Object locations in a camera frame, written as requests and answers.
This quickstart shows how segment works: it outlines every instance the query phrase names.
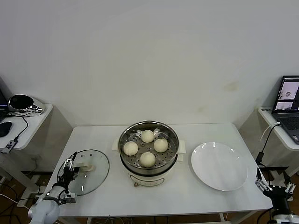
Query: pot handle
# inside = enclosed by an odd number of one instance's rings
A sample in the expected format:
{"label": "pot handle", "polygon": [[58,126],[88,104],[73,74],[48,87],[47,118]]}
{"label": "pot handle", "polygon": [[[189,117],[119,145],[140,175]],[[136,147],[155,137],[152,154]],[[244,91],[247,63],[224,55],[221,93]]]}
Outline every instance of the pot handle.
{"label": "pot handle", "polygon": [[183,154],[186,154],[186,145],[184,140],[179,140],[177,154],[178,161],[183,161]]}
{"label": "pot handle", "polygon": [[114,139],[114,142],[113,142],[113,144],[112,144],[112,150],[114,150],[114,151],[118,151],[118,140],[119,140],[119,138],[115,138]]}

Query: laptop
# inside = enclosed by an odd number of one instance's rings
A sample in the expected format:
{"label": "laptop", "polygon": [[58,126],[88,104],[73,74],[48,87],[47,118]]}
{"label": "laptop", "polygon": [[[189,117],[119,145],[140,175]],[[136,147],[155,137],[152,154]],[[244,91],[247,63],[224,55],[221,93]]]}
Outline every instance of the laptop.
{"label": "laptop", "polygon": [[0,122],[5,118],[8,112],[9,111],[7,100],[5,99],[3,93],[0,90]]}
{"label": "laptop", "polygon": [[299,76],[283,76],[272,115],[299,145]]}

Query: laptop screen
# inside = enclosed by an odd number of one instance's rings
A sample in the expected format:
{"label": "laptop screen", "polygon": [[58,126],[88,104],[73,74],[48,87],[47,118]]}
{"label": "laptop screen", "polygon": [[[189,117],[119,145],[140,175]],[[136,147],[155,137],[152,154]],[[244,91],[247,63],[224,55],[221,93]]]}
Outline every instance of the laptop screen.
{"label": "laptop screen", "polygon": [[283,76],[273,113],[299,112],[299,76]]}
{"label": "laptop screen", "polygon": [[0,110],[7,110],[7,100],[5,99],[4,95],[0,91]]}

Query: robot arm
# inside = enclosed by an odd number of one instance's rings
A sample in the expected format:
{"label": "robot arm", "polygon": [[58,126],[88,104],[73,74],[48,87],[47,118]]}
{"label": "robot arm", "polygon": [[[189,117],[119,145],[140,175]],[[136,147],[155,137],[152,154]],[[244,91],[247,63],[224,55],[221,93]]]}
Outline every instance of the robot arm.
{"label": "robot arm", "polygon": [[76,202],[76,194],[69,192],[68,188],[79,171],[79,168],[73,168],[76,155],[77,152],[64,162],[64,173],[58,182],[30,208],[28,212],[28,217],[31,218],[30,224],[53,224],[59,217],[59,205]]}
{"label": "robot arm", "polygon": [[296,185],[291,183],[290,177],[284,172],[286,187],[269,185],[262,179],[260,169],[257,168],[256,186],[271,199],[274,211],[272,217],[277,224],[299,224],[299,216],[293,214],[289,208],[288,199],[293,195]]}

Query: white shelf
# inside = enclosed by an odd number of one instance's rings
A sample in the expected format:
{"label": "white shelf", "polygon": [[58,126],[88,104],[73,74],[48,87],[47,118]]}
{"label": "white shelf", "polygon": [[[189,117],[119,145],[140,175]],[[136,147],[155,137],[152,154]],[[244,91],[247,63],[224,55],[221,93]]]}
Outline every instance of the white shelf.
{"label": "white shelf", "polygon": [[[268,125],[277,122],[277,120],[272,116],[272,108],[268,106],[263,106],[258,109],[260,115],[264,118]],[[283,145],[292,151],[299,150],[299,145],[297,145],[288,135],[288,133],[280,126],[274,128],[274,133],[281,140]]]}
{"label": "white shelf", "polygon": [[[46,191],[56,182],[61,164],[75,151],[96,149],[109,159],[106,180],[95,191],[77,198],[74,204],[60,206],[61,217],[122,217],[219,212],[248,212],[272,207],[271,200],[255,186],[257,165],[233,124],[170,125],[185,140],[184,161],[173,167],[171,179],[154,187],[134,187],[114,139],[127,126],[91,126],[74,128],[55,167]],[[230,145],[245,158],[248,178],[238,190],[222,192],[205,185],[191,167],[191,153],[201,143],[217,141]]]}
{"label": "white shelf", "polygon": [[[32,137],[35,135],[39,127],[45,121],[48,114],[51,112],[53,105],[45,104],[45,111],[35,117],[24,117],[28,122],[28,128],[19,136],[18,143],[15,145],[14,150],[21,150],[25,148]],[[10,140],[13,140],[20,132],[26,127],[26,123],[22,118],[19,117],[9,117],[4,118],[1,123],[12,122],[12,126],[8,135],[0,138],[0,149],[4,149]]]}

